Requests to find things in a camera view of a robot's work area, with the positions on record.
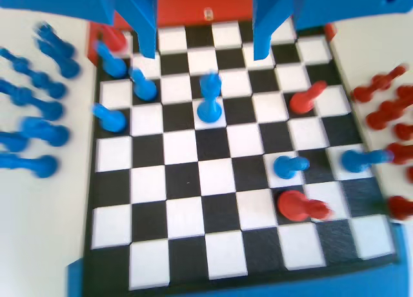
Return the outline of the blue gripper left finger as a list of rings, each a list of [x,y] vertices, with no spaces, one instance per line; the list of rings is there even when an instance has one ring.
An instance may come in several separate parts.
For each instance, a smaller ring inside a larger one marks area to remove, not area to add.
[[[157,0],[121,0],[121,16],[137,33],[140,53],[155,58]]]

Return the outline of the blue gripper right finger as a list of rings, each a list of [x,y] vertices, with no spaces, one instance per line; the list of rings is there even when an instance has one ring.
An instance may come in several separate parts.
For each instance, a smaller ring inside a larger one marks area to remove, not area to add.
[[[288,18],[288,0],[253,0],[254,60],[269,54],[271,36]]]

